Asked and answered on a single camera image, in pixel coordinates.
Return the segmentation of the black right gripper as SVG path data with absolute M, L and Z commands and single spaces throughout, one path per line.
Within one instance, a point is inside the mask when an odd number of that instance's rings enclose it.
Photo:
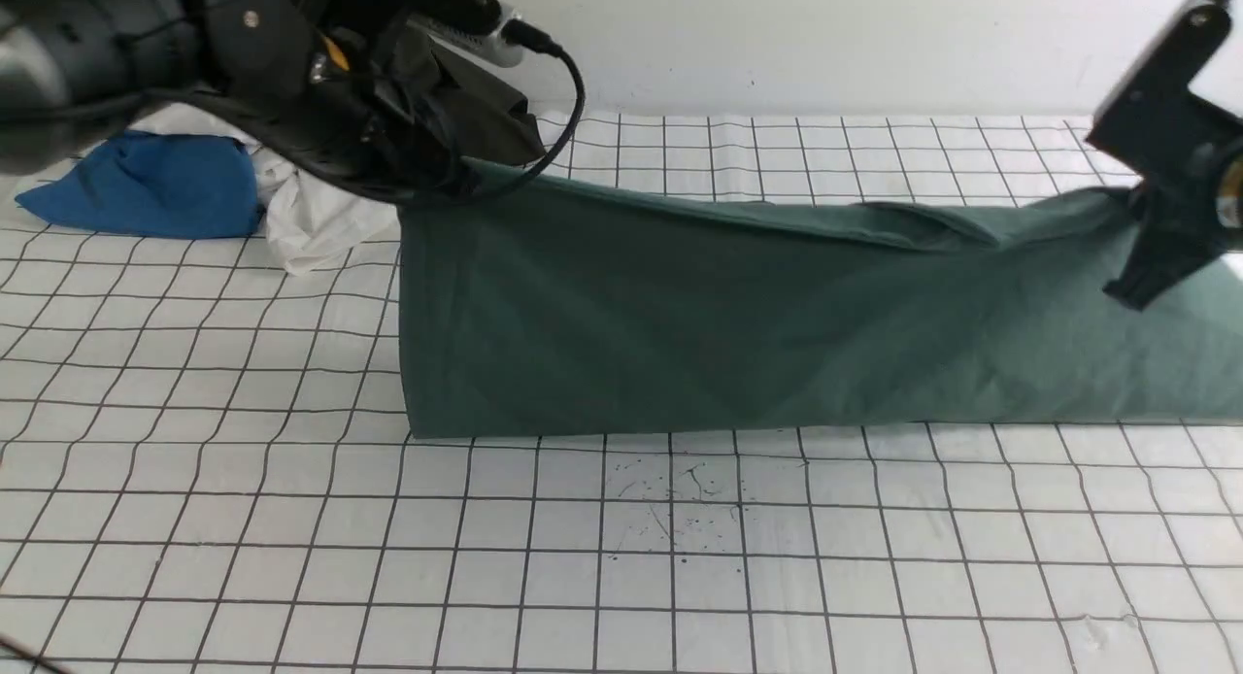
M 1093 113 L 1089 145 L 1139 178 L 1139 235 L 1105 289 L 1131 310 L 1241 250 L 1241 119 L 1193 91 L 1231 34 L 1229 2 L 1186 0 Z

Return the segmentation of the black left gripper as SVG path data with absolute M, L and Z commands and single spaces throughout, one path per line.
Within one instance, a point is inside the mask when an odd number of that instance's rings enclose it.
M 408 24 L 365 29 L 346 15 L 324 19 L 324 40 L 346 53 L 347 82 L 378 112 L 348 137 L 368 160 L 329 187 L 394 204 L 471 204 L 515 192 L 547 168 L 528 99 L 479 63 Z

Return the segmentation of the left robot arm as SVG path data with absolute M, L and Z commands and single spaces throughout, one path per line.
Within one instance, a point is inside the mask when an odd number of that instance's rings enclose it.
M 559 58 L 498 0 L 2 0 L 2 173 L 48 169 L 167 104 L 200 109 L 297 169 L 374 201 L 492 200 L 447 118 L 394 58 L 405 32 L 515 67 Z

